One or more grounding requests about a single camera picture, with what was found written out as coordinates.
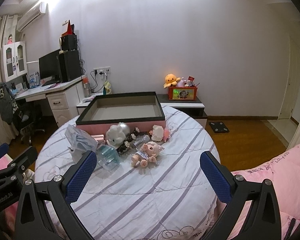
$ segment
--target nightstand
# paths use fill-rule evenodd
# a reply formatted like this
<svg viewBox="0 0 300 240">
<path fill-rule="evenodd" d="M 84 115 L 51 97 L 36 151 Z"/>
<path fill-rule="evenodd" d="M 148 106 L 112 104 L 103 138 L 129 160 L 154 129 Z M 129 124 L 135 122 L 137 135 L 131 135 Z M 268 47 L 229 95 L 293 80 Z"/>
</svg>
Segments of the nightstand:
<svg viewBox="0 0 300 240">
<path fill-rule="evenodd" d="M 204 112 L 204 104 L 196 100 L 169 100 L 168 94 L 157 95 L 161 106 L 171 106 L 195 119 L 203 128 L 206 127 L 208 116 Z"/>
</svg>

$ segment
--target toy box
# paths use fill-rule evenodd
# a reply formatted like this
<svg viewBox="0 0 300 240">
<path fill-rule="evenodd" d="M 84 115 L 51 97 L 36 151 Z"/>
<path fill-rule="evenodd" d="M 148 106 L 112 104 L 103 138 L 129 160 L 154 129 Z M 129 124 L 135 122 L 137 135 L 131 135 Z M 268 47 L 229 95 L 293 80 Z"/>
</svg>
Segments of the toy box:
<svg viewBox="0 0 300 240">
<path fill-rule="evenodd" d="M 195 100 L 197 87 L 169 87 L 169 100 Z"/>
<path fill-rule="evenodd" d="M 125 122 L 131 131 L 166 127 L 165 116 L 155 92 L 96 96 L 76 121 L 77 127 L 90 135 L 105 134 L 111 125 Z"/>
</svg>

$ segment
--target computer tower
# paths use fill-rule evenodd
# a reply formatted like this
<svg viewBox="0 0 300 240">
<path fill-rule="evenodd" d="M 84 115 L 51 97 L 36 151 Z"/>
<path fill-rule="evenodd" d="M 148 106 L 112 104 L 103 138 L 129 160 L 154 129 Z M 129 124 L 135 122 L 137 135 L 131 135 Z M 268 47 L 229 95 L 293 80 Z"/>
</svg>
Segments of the computer tower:
<svg viewBox="0 0 300 240">
<path fill-rule="evenodd" d="M 61 37 L 61 49 L 63 51 L 78 49 L 77 35 L 69 34 Z"/>
<path fill-rule="evenodd" d="M 82 74 L 79 51 L 65 51 L 57 56 L 59 78 L 61 82 L 68 82 L 80 77 Z"/>
</svg>

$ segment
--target purple plush toy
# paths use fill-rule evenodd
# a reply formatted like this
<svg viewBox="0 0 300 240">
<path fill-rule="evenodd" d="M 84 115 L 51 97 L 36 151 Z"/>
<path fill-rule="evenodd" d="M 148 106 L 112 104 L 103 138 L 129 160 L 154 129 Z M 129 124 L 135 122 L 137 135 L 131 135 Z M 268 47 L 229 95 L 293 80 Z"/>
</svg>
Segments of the purple plush toy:
<svg viewBox="0 0 300 240">
<path fill-rule="evenodd" d="M 186 80 L 183 80 L 184 78 L 182 77 L 181 80 L 178 82 L 178 84 L 176 85 L 177 88 L 183 88 L 185 87 L 185 84 L 187 83 Z"/>
</svg>

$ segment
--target pink blanket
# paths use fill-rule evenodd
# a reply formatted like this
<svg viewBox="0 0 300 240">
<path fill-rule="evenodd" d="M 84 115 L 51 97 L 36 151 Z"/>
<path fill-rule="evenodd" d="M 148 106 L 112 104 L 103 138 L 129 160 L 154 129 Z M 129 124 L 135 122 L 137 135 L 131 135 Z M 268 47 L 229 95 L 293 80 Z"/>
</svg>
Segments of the pink blanket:
<svg viewBox="0 0 300 240">
<path fill-rule="evenodd" d="M 282 239 L 287 233 L 292 218 L 297 220 L 293 231 L 297 228 L 300 223 L 300 144 L 256 168 L 234 171 L 232 174 L 241 174 L 247 181 L 254 182 L 270 179 L 273 182 L 279 203 Z M 251 201 L 246 202 L 228 239 L 239 233 L 247 216 L 250 203 Z M 219 213 L 222 212 L 225 206 L 224 203 L 219 202 L 217 207 Z"/>
<path fill-rule="evenodd" d="M 8 160 L 5 156 L 3 156 L 0 159 L 0 170 L 5 169 L 9 163 L 10 160 Z M 13 205 L 9 206 L 4 210 L 7 226 L 12 232 L 14 232 L 14 224 L 16 221 L 17 208 L 18 208 L 18 203 L 14 203 Z"/>
</svg>

